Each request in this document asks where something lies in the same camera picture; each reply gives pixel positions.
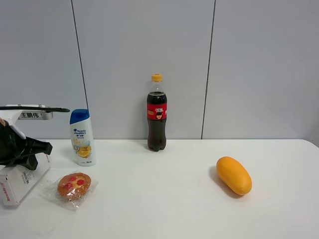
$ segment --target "plastic wrapper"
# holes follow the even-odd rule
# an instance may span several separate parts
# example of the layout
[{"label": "plastic wrapper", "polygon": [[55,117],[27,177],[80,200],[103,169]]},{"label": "plastic wrapper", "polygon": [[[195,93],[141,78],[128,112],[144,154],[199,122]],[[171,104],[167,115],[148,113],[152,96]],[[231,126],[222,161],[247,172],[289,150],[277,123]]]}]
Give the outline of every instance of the plastic wrapper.
[{"label": "plastic wrapper", "polygon": [[42,186],[44,199],[63,208],[76,211],[93,193],[98,181],[82,172],[73,172],[56,182],[46,182]]}]

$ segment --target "dark soda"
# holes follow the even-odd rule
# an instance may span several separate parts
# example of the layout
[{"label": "dark soda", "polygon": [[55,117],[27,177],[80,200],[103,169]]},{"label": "dark soda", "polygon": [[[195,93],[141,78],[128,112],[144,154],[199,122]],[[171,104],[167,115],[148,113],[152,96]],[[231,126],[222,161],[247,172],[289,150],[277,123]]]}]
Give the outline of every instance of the dark soda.
[{"label": "dark soda", "polygon": [[158,152],[166,147],[165,125],[167,116],[167,97],[160,86],[161,75],[152,75],[153,90],[147,97],[149,136],[148,147]]}]

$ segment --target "white box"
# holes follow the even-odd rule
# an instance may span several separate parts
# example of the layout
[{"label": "white box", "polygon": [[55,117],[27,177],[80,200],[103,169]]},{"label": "white box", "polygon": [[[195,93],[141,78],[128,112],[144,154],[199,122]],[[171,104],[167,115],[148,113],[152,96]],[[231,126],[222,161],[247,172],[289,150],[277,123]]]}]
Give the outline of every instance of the white box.
[{"label": "white box", "polygon": [[51,167],[50,155],[39,153],[36,155],[37,168],[32,171],[21,165],[6,166],[0,170],[0,189],[5,205],[15,206],[39,181],[45,172]]}]

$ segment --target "yellow mango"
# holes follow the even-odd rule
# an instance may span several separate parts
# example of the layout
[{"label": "yellow mango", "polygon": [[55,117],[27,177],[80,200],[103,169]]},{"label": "yellow mango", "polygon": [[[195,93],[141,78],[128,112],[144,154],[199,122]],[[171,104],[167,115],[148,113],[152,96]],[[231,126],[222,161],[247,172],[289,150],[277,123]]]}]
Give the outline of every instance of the yellow mango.
[{"label": "yellow mango", "polygon": [[238,195],[250,192],[253,183],[246,169],[231,157],[222,157],[216,164],[220,179]]}]

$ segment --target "white shampoo bottle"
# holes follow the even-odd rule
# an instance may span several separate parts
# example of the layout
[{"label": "white shampoo bottle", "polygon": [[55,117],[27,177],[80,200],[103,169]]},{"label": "white shampoo bottle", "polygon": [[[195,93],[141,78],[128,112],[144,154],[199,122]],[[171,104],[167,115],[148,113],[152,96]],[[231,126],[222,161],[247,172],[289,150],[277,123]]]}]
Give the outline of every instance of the white shampoo bottle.
[{"label": "white shampoo bottle", "polygon": [[87,109],[74,110],[70,118],[71,141],[76,161],[81,166],[96,163],[91,118]]}]

